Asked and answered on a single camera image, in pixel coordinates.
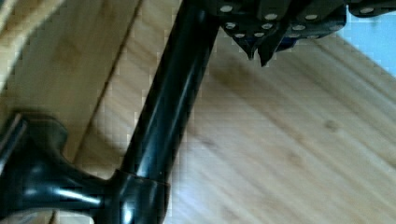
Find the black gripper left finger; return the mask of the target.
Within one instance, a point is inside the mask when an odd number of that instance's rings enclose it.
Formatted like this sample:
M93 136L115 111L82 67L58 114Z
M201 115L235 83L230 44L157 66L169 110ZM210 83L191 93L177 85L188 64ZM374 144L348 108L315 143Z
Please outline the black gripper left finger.
M218 0L217 15L225 30L251 60L255 52L269 61L288 28L289 0Z

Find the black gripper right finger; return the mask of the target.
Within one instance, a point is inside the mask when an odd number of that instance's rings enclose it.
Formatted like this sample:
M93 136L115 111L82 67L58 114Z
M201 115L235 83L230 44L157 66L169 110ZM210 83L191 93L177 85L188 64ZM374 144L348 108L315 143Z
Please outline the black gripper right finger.
M290 0L285 15L258 48L261 66L276 52L293 48L300 39L331 35L347 23L344 0Z

